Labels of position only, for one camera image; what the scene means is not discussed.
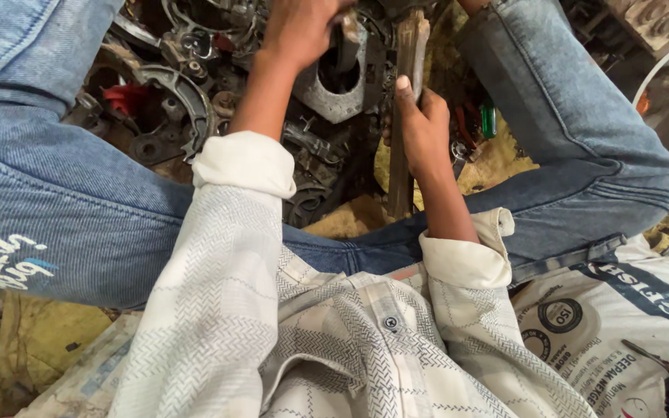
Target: red plastic piece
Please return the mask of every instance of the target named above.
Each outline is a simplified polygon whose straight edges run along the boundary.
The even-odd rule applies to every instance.
[[[110,102],[110,106],[124,114],[136,117],[138,109],[144,105],[149,96],[149,88],[146,86],[112,86],[103,90],[103,98]]]

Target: left hand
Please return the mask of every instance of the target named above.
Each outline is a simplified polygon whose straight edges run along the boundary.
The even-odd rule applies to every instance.
[[[274,0],[262,50],[299,74],[329,48],[338,13],[355,0]]]

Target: shirt button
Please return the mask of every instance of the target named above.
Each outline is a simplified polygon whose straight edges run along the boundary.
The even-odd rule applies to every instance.
[[[386,326],[386,328],[388,328],[388,329],[396,328],[396,324],[398,324],[398,322],[396,321],[396,318],[394,318],[392,316],[390,316],[389,318],[384,319],[384,326]]]

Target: denim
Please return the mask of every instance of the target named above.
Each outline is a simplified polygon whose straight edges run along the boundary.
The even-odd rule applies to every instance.
[[[59,123],[122,3],[0,0],[0,287],[140,308],[170,258],[192,187]],[[504,241],[517,282],[667,214],[669,154],[554,0],[496,0],[461,37],[461,54],[541,165],[466,197],[474,213],[512,211]],[[287,225],[283,239],[317,270],[384,274],[422,260],[426,227],[421,213],[343,242]]]

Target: wooden handle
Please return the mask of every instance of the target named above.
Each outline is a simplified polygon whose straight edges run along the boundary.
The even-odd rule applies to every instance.
[[[412,9],[410,16],[397,27],[396,72],[397,77],[406,75],[412,83],[415,100],[422,93],[422,69],[425,47],[430,37],[430,23],[424,18],[422,9]],[[415,194],[415,179],[407,166],[404,154],[404,136],[401,130],[401,113],[394,103],[394,118],[391,126],[391,163],[389,167],[389,204],[387,213],[396,219],[412,215]]]

